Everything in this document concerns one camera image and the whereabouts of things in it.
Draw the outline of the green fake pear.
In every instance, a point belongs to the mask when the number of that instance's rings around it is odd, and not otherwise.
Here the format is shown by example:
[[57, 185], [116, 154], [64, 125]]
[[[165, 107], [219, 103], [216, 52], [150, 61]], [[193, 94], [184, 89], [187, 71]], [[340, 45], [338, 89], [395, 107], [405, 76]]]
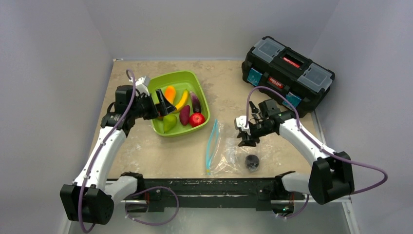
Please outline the green fake pear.
[[167, 115], [163, 117], [163, 131], [164, 133], [169, 132], [177, 124], [177, 117], [175, 115]]

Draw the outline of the yellow fake banana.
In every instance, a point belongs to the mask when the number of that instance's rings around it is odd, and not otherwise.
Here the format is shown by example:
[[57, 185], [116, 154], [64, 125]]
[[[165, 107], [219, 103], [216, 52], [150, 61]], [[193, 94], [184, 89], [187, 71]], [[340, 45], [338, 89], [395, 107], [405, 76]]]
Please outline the yellow fake banana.
[[189, 90], [185, 89], [183, 91], [183, 94], [182, 94], [182, 97], [181, 97], [180, 101], [178, 102], [177, 105], [175, 105], [176, 110], [173, 112], [174, 114], [179, 113], [182, 110], [182, 108], [184, 106], [186, 106], [186, 104], [188, 102], [188, 99], [189, 99], [189, 96], [190, 96]]

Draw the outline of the orange fake mango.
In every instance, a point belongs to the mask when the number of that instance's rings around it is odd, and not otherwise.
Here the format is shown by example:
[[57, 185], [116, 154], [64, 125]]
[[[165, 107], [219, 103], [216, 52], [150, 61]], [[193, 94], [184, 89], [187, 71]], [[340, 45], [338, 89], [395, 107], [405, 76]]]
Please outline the orange fake mango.
[[176, 94], [177, 94], [177, 91], [176, 91], [174, 86], [169, 85], [169, 86], [166, 87], [165, 92], [164, 92], [164, 96], [170, 104], [174, 104]]

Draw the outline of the magenta fake sweet potato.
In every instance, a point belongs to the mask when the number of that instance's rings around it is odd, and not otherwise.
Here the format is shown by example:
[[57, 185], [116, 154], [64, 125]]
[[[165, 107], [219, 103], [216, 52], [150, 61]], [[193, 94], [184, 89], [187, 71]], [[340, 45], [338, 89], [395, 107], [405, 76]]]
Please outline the magenta fake sweet potato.
[[180, 123], [183, 126], [186, 126], [189, 123], [189, 117], [190, 117], [190, 106], [186, 105], [180, 111], [180, 114], [179, 114]]

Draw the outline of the purple fake eggplant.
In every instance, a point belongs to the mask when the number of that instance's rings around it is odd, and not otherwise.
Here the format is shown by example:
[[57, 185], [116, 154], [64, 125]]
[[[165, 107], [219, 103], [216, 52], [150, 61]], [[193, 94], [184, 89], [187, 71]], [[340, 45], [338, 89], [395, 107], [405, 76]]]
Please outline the purple fake eggplant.
[[190, 91], [189, 94], [190, 94], [190, 98], [191, 98], [193, 113], [201, 113], [202, 112], [202, 107], [201, 107], [201, 104], [200, 104], [200, 101], [199, 101], [197, 95], [193, 91]]

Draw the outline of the red fake apple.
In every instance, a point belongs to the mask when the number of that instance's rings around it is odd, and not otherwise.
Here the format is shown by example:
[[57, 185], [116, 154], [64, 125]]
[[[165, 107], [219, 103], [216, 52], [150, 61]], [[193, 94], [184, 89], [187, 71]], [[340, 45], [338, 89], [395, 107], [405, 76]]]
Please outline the red fake apple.
[[189, 124], [191, 125], [191, 127], [197, 127], [201, 124], [203, 124], [206, 121], [204, 115], [202, 115], [201, 113], [193, 113], [190, 117], [189, 117]]

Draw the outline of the clear zip top bag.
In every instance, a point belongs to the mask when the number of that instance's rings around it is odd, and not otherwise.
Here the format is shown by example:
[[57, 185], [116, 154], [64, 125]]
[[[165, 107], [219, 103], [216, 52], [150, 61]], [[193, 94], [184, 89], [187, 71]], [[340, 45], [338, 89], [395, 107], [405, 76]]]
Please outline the clear zip top bag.
[[[237, 131], [218, 119], [214, 120], [208, 139], [205, 156], [205, 174], [213, 177], [241, 177], [257, 173], [262, 167], [259, 147], [239, 147]], [[260, 159], [256, 171], [250, 172], [245, 166], [245, 157], [256, 155]]]

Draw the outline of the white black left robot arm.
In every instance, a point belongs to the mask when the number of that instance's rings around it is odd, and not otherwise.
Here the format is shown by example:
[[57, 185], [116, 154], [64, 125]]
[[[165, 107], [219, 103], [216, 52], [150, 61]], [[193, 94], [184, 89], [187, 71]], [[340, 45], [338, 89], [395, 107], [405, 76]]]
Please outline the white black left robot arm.
[[70, 221], [107, 224], [117, 204], [127, 197], [149, 199], [150, 189], [145, 187], [143, 176], [126, 172], [107, 185], [109, 170], [128, 137], [135, 121], [166, 116], [176, 108], [160, 89], [155, 91], [158, 101], [152, 99], [144, 85], [118, 86], [112, 102], [101, 120], [96, 145], [81, 173], [72, 184], [64, 184], [60, 198]]

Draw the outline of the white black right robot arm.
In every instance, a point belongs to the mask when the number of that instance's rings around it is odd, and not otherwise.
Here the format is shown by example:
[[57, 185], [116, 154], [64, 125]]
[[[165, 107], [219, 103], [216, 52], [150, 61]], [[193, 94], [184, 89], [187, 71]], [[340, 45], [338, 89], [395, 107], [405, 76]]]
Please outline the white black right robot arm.
[[275, 177], [272, 192], [286, 198], [292, 192], [310, 195], [318, 204], [326, 204], [355, 190], [352, 165], [346, 152], [337, 153], [315, 138], [291, 110], [281, 111], [275, 100], [268, 99], [256, 107], [252, 102], [253, 121], [247, 116], [235, 118], [240, 147], [255, 147], [260, 138], [277, 134], [292, 144], [311, 166], [309, 175], [289, 171]]

